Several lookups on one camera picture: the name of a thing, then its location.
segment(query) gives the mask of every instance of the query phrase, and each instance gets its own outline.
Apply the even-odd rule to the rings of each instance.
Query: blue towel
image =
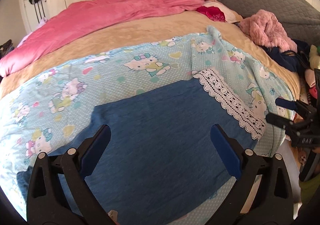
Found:
[[[53,154],[78,147],[102,124],[110,126],[111,141],[85,180],[107,212],[118,211],[121,225],[174,221],[230,178],[210,141],[213,124],[243,148],[256,144],[194,78],[96,106],[90,125]],[[64,177],[61,183],[72,210],[79,213]]]

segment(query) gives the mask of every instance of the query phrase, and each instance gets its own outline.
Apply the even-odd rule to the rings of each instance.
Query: pink comforter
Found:
[[[17,72],[42,56],[96,30],[125,21],[196,10],[204,0],[92,0],[71,4],[0,60],[0,75]]]

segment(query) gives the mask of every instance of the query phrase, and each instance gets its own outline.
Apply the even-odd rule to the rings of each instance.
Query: hello kitty print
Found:
[[[40,152],[70,143],[89,125],[95,106],[188,81],[206,69],[219,72],[258,118],[264,120],[268,111],[292,115],[275,105],[278,97],[293,100],[286,84],[211,26],[205,33],[92,53],[48,69],[0,100],[0,167],[9,174],[0,176],[2,188],[13,185],[10,177],[32,166]],[[270,147],[262,153],[283,134],[267,127],[263,140]],[[10,197],[11,191],[5,193]]]

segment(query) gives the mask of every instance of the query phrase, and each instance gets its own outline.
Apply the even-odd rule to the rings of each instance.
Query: navy blue clothing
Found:
[[[304,77],[304,72],[306,69],[310,68],[309,63],[309,53],[310,46],[301,40],[293,40],[298,47],[298,52],[288,50],[285,52],[280,52],[279,47],[267,48],[261,46],[264,51],[269,55],[280,66],[290,70],[291,72],[297,72],[299,76]]]

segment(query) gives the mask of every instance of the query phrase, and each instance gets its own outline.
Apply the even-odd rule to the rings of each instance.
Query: pink fluffy cloth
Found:
[[[288,37],[274,13],[259,10],[251,17],[243,19],[239,27],[256,45],[267,48],[279,47],[280,52],[297,52],[296,43]]]

